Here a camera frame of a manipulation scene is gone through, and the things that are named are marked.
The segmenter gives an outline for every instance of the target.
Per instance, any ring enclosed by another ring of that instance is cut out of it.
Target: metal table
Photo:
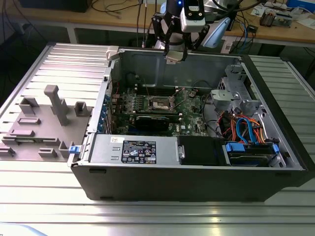
[[[79,99],[93,106],[100,81],[106,74],[106,50],[106,46],[93,45],[47,46],[0,109],[0,136],[6,134],[19,114],[16,104],[23,96],[33,96],[39,104],[49,104],[43,94],[47,84],[58,85],[60,97],[68,105]],[[267,81],[268,73],[272,73],[268,71],[270,67],[259,66],[260,57],[253,60]],[[283,86],[300,84],[309,96],[314,92],[307,85],[296,83],[294,78],[288,79],[291,83],[282,81]],[[272,82],[267,85],[280,86]],[[303,133],[301,126],[310,127],[308,139],[303,143],[310,144],[308,151],[314,157],[314,126],[309,123],[315,119],[312,116],[315,106],[311,101],[307,104],[309,121],[299,121],[296,131]],[[299,104],[295,106],[288,111],[292,122],[296,122],[294,115],[298,115]],[[300,188],[284,189],[264,203],[97,202],[86,197],[66,163],[2,161],[0,192],[0,222],[26,224],[49,236],[296,236],[314,235],[315,230],[314,179]]]

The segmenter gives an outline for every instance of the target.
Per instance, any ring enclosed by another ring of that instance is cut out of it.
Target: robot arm
[[[166,11],[156,13],[152,17],[152,25],[156,39],[164,44],[166,59],[178,62],[186,59],[188,50],[196,50],[200,46],[209,32],[210,26],[208,24],[212,24],[214,21],[228,16],[228,14],[229,12],[218,16],[212,12],[205,12],[203,0],[167,0]],[[167,29],[163,29],[162,21],[165,22]],[[221,30],[221,37],[226,27],[227,25],[224,25],[223,30]],[[199,36],[192,41],[191,33],[194,32],[198,33]],[[176,46],[182,44],[184,46],[178,50]]]

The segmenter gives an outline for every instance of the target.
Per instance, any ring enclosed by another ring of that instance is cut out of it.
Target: wooden table
[[[109,5],[121,1],[105,0],[105,3]],[[242,4],[242,7],[251,5],[254,2],[255,0],[245,0],[244,3]],[[126,3],[122,5],[112,6],[110,7],[110,9],[113,10],[120,9],[134,4],[137,4],[137,0],[128,0]],[[98,1],[95,4],[95,7],[97,9],[104,10],[103,0]],[[88,9],[86,13],[46,9],[31,9],[21,7],[20,9],[23,12],[23,14],[33,24],[59,26],[67,28],[71,43],[78,42],[75,33],[76,28],[136,32],[136,18],[138,11],[137,6],[122,10],[120,14],[121,19],[110,16],[104,12],[95,11],[92,8]],[[145,25],[146,28],[148,27],[151,21],[151,16],[154,14],[154,11],[155,11],[154,4],[149,4]],[[250,15],[251,11],[252,9],[244,12],[244,16],[249,21],[250,24],[258,27],[258,31],[254,39],[254,42],[279,44],[287,46],[315,47],[315,30],[303,26],[297,22],[293,22],[290,28],[262,27],[259,25],[260,18],[256,16],[251,16]],[[7,0],[7,13],[11,21],[19,24],[27,23],[27,21],[20,15],[15,6],[12,4],[12,0]],[[142,6],[140,12],[139,32],[143,31],[143,26],[144,6]],[[241,37],[242,35],[243,31],[240,29],[239,24],[235,23],[232,28],[232,31],[227,31],[223,37],[225,43],[221,52],[228,53],[229,49],[231,48],[231,44],[234,41],[239,40],[239,37]]]
[[[256,0],[245,0],[242,7],[254,4]],[[297,22],[292,22],[290,28],[286,27],[264,27],[259,24],[259,17],[252,16],[250,13],[252,9],[244,11],[244,16],[250,25],[258,27],[254,42],[266,44],[278,44],[286,46],[300,46],[300,47],[315,47],[315,30],[308,28]],[[243,35],[239,23],[235,22],[231,31],[225,32],[225,43],[222,48],[222,53],[228,53],[234,41],[239,40]]]

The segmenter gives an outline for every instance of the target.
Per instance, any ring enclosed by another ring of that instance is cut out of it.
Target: wire
[[[139,47],[139,17],[140,17],[140,11],[141,11],[141,4],[139,4],[138,7],[138,15],[137,15],[137,47]]]
[[[315,58],[315,56],[312,55],[312,54],[308,51],[308,50],[310,50],[312,53],[315,53],[315,52],[313,52],[311,49],[304,47],[304,50],[305,50],[305,52],[307,52],[311,57]]]
[[[106,11],[106,10],[99,10],[97,8],[94,7],[94,4],[97,3],[99,0],[96,0],[95,2],[92,3],[91,8],[93,8],[95,11],[99,11],[99,12],[116,12],[116,11],[121,11],[121,10],[125,10],[127,8],[133,7],[133,6],[138,6],[139,4],[135,4],[135,5],[131,5],[131,6],[126,6],[124,8],[121,9],[117,9],[117,10],[110,10],[110,11]]]
[[[240,118],[237,123],[236,123],[236,133],[237,133],[237,136],[244,141],[245,144],[247,144],[247,140],[244,139],[242,136],[241,136],[241,133],[240,133],[240,124],[241,124],[241,121],[245,120],[247,125],[248,125],[248,132],[250,134],[250,138],[251,138],[251,141],[252,143],[256,143],[257,140],[255,138],[255,136],[253,135],[252,133],[252,124],[250,123],[250,120],[248,120],[247,118]]]
[[[46,38],[36,29],[36,27],[28,20],[28,18],[18,8],[15,0],[13,0],[13,4],[14,4],[15,8],[18,10],[18,12],[21,14],[21,16],[23,16],[23,18],[34,28],[34,30],[38,33],[38,35],[47,43],[48,41],[46,40]]]
[[[34,28],[33,28],[33,27],[31,28],[31,30],[30,30],[30,32],[29,32],[29,35],[28,35],[28,37],[27,37],[27,40],[26,40],[26,42],[24,42],[22,36],[15,30],[15,28],[14,28],[14,26],[13,26],[13,24],[12,24],[12,22],[11,22],[9,16],[8,16],[8,13],[7,13],[7,11],[6,11],[6,8],[4,8],[4,14],[5,14],[5,16],[6,16],[7,20],[8,20],[8,22],[9,22],[9,25],[10,25],[11,28],[12,28],[12,31],[13,31],[16,35],[19,36],[19,38],[20,38],[22,44],[26,47],[27,51],[28,51],[29,53],[32,53],[32,54],[35,55],[35,56],[38,56],[38,54],[40,53],[40,50],[38,50],[37,48],[35,48],[35,47],[33,47],[32,45],[29,45],[29,44],[28,44],[29,38],[30,38],[30,35],[31,35],[31,32],[32,32],[32,30],[33,30]],[[30,49],[29,49],[29,47],[31,47],[31,48],[33,48],[34,50],[36,50],[37,53],[34,54],[33,52],[31,52]]]
[[[147,19],[147,8],[148,8],[148,5],[147,5],[147,0],[146,0],[146,3],[145,3],[145,8],[144,8],[144,25],[143,25],[143,40],[142,40],[142,48],[145,48],[146,45],[145,45],[145,39],[146,39],[146,19]]]
[[[241,23],[241,24],[242,24],[242,25],[243,25],[243,27],[244,27],[245,39],[244,39],[244,43],[243,43],[243,45],[241,46],[241,51],[240,51],[239,53],[241,53],[241,52],[243,51],[244,46],[246,45],[246,39],[247,39],[247,30],[246,30],[246,26],[245,26],[243,23]]]
[[[110,4],[110,5],[108,5],[108,6],[106,6],[105,1],[106,1],[106,0],[103,0],[104,10],[105,10],[105,11],[110,11],[110,9],[108,8],[109,6],[113,6],[113,5],[121,5],[121,4],[124,4],[127,0],[125,0],[125,1],[124,1],[124,2],[122,2],[122,3]],[[120,11],[115,11],[115,12],[105,12],[105,13],[106,13],[107,15],[109,15],[109,16],[116,17],[117,19],[121,19],[121,18],[122,18],[120,15],[115,15],[115,13],[116,13],[116,14],[121,14],[121,12],[120,12]]]
[[[205,122],[206,126],[211,129],[216,135],[222,137],[225,139],[225,137],[222,136],[222,134],[220,134],[218,131],[216,131],[214,128],[212,128],[206,121],[205,119],[205,113],[204,113],[204,110],[205,110],[205,106],[206,106],[206,103],[207,103],[207,100],[208,98],[210,97],[211,93],[208,94],[208,96],[206,97],[205,101],[204,101],[204,104],[203,104],[203,107],[202,107],[202,118],[203,118],[203,121]]]
[[[208,85],[209,89],[212,89],[211,86],[210,86],[210,84],[209,84],[209,82],[206,81],[206,80],[197,80],[197,81],[195,81],[195,82],[192,84],[191,87],[193,88],[193,87],[194,87],[197,83],[199,83],[199,82],[204,82],[205,84]]]
[[[225,8],[225,7],[221,6],[220,4],[218,4],[218,3],[216,2],[216,0],[212,0],[212,2],[213,2],[218,8],[221,8],[221,9],[224,10],[224,11],[236,11],[236,12],[237,12],[237,11],[245,11],[245,10],[251,9],[252,7],[255,7],[255,6],[261,4],[261,3],[263,2],[263,0],[259,0],[258,2],[256,2],[256,3],[253,4],[253,5],[246,6],[246,7],[239,8],[239,9],[235,9],[235,7],[234,7],[234,9],[233,9],[233,7],[231,7],[230,9]]]
[[[119,90],[119,82],[117,83],[117,90],[116,90],[116,93],[115,93],[115,95],[117,95],[117,93],[118,93],[118,90]]]
[[[265,144],[266,142],[265,142],[265,140],[264,140],[264,138],[263,138],[262,128],[260,129],[260,137],[261,137],[262,142]]]
[[[144,45],[145,45],[145,46],[147,46],[147,41],[148,41],[148,38],[149,38],[151,26],[152,26],[152,21],[150,21],[149,27],[148,27],[148,29],[147,29],[146,39],[145,39],[145,41],[144,41]]]
[[[1,17],[2,17],[3,42],[6,41],[6,38],[5,38],[5,28],[4,28],[4,9],[6,8],[5,3],[6,3],[6,1],[4,0],[3,3],[2,3],[2,14],[1,14]]]
[[[6,37],[5,37],[5,28],[4,28],[4,12],[6,9],[6,0],[3,1],[2,3],[2,13],[1,13],[1,18],[2,18],[2,33],[3,33],[3,42],[6,41]],[[10,53],[8,53],[2,45],[0,45],[0,49],[3,50],[3,52],[5,54],[7,54],[8,56],[10,56],[12,59],[14,59],[15,61],[17,61],[19,64],[23,65],[23,66],[28,66],[26,64],[24,64],[23,62],[20,62],[19,59],[17,59],[16,57],[14,57],[13,55],[11,55]]]

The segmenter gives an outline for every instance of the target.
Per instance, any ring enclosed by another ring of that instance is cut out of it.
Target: black cable
[[[238,19],[236,19],[235,21],[238,22],[238,23],[240,23],[240,24],[246,25],[245,20],[244,20],[243,23],[241,23],[241,21],[238,20]],[[231,51],[230,51],[231,53],[232,53],[235,49],[240,49],[240,48],[238,47],[238,45],[240,44],[242,38],[245,36],[245,29],[242,29],[242,31],[243,31],[243,35],[242,35],[242,37],[238,40],[237,44],[236,44],[235,46],[233,45],[233,48],[232,48]]]
[[[147,46],[147,41],[148,41],[148,38],[149,38],[151,26],[152,26],[152,21],[151,21],[150,24],[149,24],[149,27],[148,27],[147,33],[146,33],[146,39],[145,39],[145,41],[144,41],[144,45],[146,45],[146,46]]]
[[[208,96],[206,97],[206,100],[204,101],[204,104],[203,104],[203,107],[202,107],[202,118],[203,118],[203,121],[205,122],[206,126],[211,129],[216,135],[222,137],[225,139],[225,137],[222,136],[222,134],[220,134],[218,131],[216,131],[214,128],[212,128],[208,123],[212,120],[209,120],[208,122],[206,121],[205,119],[205,114],[204,114],[204,110],[205,110],[205,106],[206,106],[206,103],[207,103],[207,100],[208,98],[210,97],[211,93],[208,94]]]
[[[212,2],[218,7],[218,8],[221,8],[222,10],[224,11],[230,11],[232,8],[228,9],[228,8],[225,8],[223,6],[221,6],[220,4],[218,4],[216,2],[216,0],[212,0]],[[248,10],[248,9],[251,9],[252,7],[255,7],[259,4],[261,4],[263,2],[263,0],[259,0],[258,2],[256,2],[255,4],[253,5],[250,5],[250,6],[246,6],[246,7],[243,7],[243,8],[239,8],[239,9],[232,9],[232,11],[245,11],[245,10]]]
[[[7,11],[6,11],[6,8],[4,9],[4,14],[5,14],[5,17],[7,18],[7,20],[8,20],[8,22],[9,22],[10,26],[12,27],[12,30],[14,31],[14,33],[16,33],[16,34],[18,35],[19,39],[21,40],[22,44],[26,47],[27,51],[28,51],[29,53],[32,53],[32,52],[29,50],[29,46],[30,46],[31,48],[35,49],[38,53],[40,53],[40,50],[38,50],[37,48],[33,47],[32,45],[28,45],[27,42],[26,42],[26,43],[24,42],[22,36],[15,30],[15,28],[14,28],[14,26],[13,26],[13,24],[12,24],[10,18],[9,18],[9,15],[8,15],[8,13],[7,13]]]
[[[112,10],[112,11],[103,11],[103,10],[99,10],[97,8],[94,7],[94,4],[97,3],[99,0],[96,0],[95,2],[92,3],[91,8],[93,8],[95,11],[99,11],[99,12],[115,12],[115,11],[121,11],[121,10],[125,10],[127,8],[133,7],[133,6],[138,6],[139,4],[135,4],[135,5],[131,5],[131,6],[126,6],[124,8],[121,9],[117,9],[117,10]]]
[[[146,19],[147,19],[147,4],[145,4],[144,9],[144,25],[143,25],[143,40],[142,40],[142,48],[145,48],[145,38],[146,38]]]
[[[2,13],[1,13],[1,17],[2,17],[2,34],[3,34],[3,42],[5,42],[6,38],[5,38],[5,28],[4,28],[4,9],[5,9],[5,3],[6,1],[4,0],[2,3]]]
[[[142,4],[139,4],[139,7],[138,7],[138,15],[137,15],[137,47],[139,47],[139,17],[140,17],[140,11],[141,11],[141,5]]]
[[[5,92],[5,86],[6,86],[6,79],[3,79],[3,88],[2,88],[2,93],[1,93],[1,99],[0,99],[0,101],[2,101],[3,99],[5,99],[5,97],[4,97],[4,92]]]
[[[238,19],[238,18],[236,18],[235,21],[238,22],[239,24],[244,24],[245,28],[248,28],[248,26],[249,26],[248,20],[245,18],[243,12],[241,12],[241,13],[242,13],[242,16],[240,16],[240,15],[237,15],[237,16],[238,16],[238,17],[242,17],[242,18],[243,18],[243,22],[241,22],[241,20]],[[235,49],[237,49],[237,50],[240,49],[241,47],[243,47],[244,44],[247,43],[247,42],[243,41],[242,45],[241,45],[240,47],[238,46],[238,45],[240,44],[242,38],[245,36],[245,29],[242,29],[242,31],[243,31],[243,35],[242,35],[242,37],[238,40],[236,46],[233,45],[233,49],[231,49],[231,53],[232,53]]]
[[[304,48],[305,52],[307,52],[312,58],[315,58],[314,55],[312,55],[309,51],[308,51],[308,48]]]
[[[311,49],[309,49],[309,48],[305,48],[305,49],[307,49],[307,50],[311,51],[312,53],[315,53],[314,51],[312,51],[312,50],[311,50]]]
[[[211,89],[210,84],[209,84],[208,81],[206,81],[206,80],[197,80],[197,81],[195,81],[195,82],[191,85],[191,87],[193,88],[193,87],[194,87],[197,83],[199,83],[199,82],[204,82],[204,83],[207,84],[208,87]]]
[[[15,82],[13,82],[13,81],[11,80],[10,71],[8,71],[8,80],[10,81],[11,84],[13,84],[13,85],[15,85],[15,86],[18,85],[17,83],[15,83]]]
[[[239,4],[241,4],[243,0],[239,0],[237,3],[235,3],[227,12],[225,12],[223,15],[217,16],[215,19],[216,21],[221,20],[228,16]]]
[[[4,10],[6,8],[6,0],[3,1],[2,3],[2,13],[1,13],[1,18],[2,18],[2,33],[3,33],[3,42],[6,41],[6,37],[5,37],[5,28],[4,28]],[[26,64],[20,62],[20,60],[18,60],[16,57],[14,57],[13,55],[11,55],[10,53],[8,53],[2,45],[0,45],[0,49],[3,50],[3,52],[5,54],[7,54],[8,56],[10,56],[11,58],[13,58],[15,61],[17,61],[19,64],[27,66]]]
[[[42,37],[42,39],[47,43],[48,41],[46,40],[46,38],[36,29],[36,27],[28,20],[28,18],[18,8],[15,0],[13,0],[13,4],[14,4],[15,8],[18,10],[18,12],[21,14],[21,16],[23,16],[23,18],[34,28],[34,30],[38,33],[38,35],[40,35],[40,37]]]
[[[311,64],[309,65],[309,68],[307,69],[305,73],[305,80],[307,81],[310,76],[314,73],[315,71],[315,58],[312,60]]]

